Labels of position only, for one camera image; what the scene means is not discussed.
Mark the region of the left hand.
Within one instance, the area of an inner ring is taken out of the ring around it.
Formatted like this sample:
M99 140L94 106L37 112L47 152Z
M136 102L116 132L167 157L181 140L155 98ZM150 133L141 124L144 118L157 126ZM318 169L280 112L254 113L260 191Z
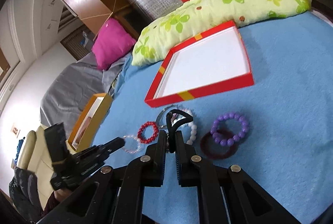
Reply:
M61 188L54 191L55 199L60 203L66 200L66 198L68 198L71 194L72 191L67 188Z

